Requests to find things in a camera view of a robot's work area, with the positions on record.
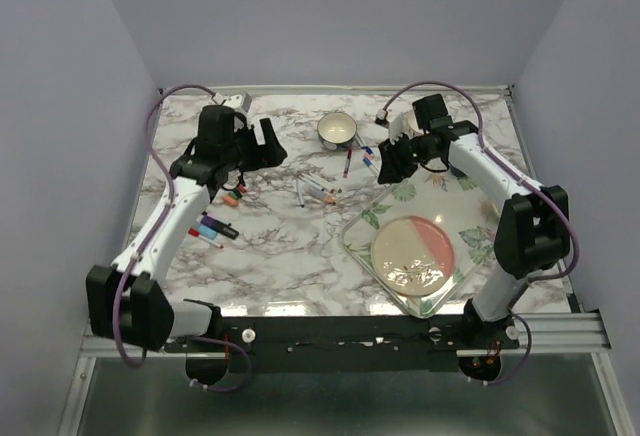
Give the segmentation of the orange highlighter clear cap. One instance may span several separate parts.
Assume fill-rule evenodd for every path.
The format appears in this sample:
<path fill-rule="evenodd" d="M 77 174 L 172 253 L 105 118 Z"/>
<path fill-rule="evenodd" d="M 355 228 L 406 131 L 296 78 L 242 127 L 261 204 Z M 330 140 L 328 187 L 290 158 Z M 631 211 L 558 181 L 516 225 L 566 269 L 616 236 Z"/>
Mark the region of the orange highlighter clear cap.
<path fill-rule="evenodd" d="M 330 204 L 333 205 L 336 203 L 335 199 L 328 193 L 313 187 L 313 186 L 307 186 L 306 187 L 306 191 L 307 193 L 312 196 L 313 198 L 315 198 L 318 201 L 321 201 L 325 204 Z"/>

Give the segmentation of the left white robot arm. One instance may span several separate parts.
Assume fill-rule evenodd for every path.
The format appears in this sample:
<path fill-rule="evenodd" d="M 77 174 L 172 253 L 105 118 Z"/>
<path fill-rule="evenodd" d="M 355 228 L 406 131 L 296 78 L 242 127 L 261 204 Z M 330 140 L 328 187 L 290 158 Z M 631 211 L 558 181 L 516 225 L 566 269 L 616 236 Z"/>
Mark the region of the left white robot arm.
<path fill-rule="evenodd" d="M 259 128 L 262 142 L 243 113 L 222 105 L 201 110 L 197 134 L 166 170 L 167 185 L 149 219 L 109 266 L 94 266 L 86 277 L 94 335 L 148 351 L 181 337 L 201 351 L 220 343 L 213 305 L 170 302 L 162 283 L 188 231 L 229 174 L 277 167 L 286 159 L 271 120 L 261 119 Z"/>

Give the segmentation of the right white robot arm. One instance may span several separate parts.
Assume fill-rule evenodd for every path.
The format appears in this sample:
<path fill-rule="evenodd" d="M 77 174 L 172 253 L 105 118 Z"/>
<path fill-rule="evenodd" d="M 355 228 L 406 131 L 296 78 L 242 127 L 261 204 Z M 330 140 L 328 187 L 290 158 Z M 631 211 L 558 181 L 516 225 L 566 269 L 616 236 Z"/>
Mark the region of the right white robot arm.
<path fill-rule="evenodd" d="M 528 282 L 540 277 L 578 247 L 569 223 L 569 198 L 560 186 L 546 187 L 520 172 L 483 136 L 483 124 L 454 121 L 440 94 L 412 105 L 418 130 L 402 116 L 390 119 L 380 110 L 376 122 L 388 130 L 378 146 L 381 184 L 400 183 L 433 160 L 469 177 L 499 209 L 493 251 L 494 274 L 464 308 L 460 335 L 480 348 L 496 336 L 496 325 Z"/>

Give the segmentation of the blue capped white marker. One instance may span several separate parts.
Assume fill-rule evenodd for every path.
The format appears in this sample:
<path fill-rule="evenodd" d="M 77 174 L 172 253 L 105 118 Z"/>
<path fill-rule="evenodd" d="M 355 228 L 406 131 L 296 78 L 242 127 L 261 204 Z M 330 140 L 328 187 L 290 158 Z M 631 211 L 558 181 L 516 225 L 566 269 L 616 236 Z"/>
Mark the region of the blue capped white marker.
<path fill-rule="evenodd" d="M 379 172 L 380 172 L 379 168 L 376 166 L 376 164 L 368 155 L 365 155 L 363 157 L 363 163 L 375 177 L 379 175 Z"/>

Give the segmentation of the white pen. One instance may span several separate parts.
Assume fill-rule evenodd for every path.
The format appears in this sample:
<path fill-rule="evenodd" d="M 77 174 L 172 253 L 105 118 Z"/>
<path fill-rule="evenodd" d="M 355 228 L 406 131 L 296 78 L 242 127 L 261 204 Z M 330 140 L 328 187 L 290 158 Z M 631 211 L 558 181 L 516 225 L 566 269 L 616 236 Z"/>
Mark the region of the white pen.
<path fill-rule="evenodd" d="M 299 179 L 295 181 L 296 192 L 299 200 L 299 205 L 301 208 L 305 208 L 305 199 L 303 193 L 303 183 L 300 182 Z"/>

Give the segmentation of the green white marker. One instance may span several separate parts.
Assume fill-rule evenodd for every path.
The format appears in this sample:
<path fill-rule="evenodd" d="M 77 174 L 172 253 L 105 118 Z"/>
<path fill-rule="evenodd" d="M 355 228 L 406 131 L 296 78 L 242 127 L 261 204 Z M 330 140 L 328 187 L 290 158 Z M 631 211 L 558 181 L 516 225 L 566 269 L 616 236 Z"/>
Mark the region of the green white marker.
<path fill-rule="evenodd" d="M 342 192 L 340 188 L 334 187 L 330 184 L 321 183 L 320 189 L 327 194 L 339 194 Z"/>

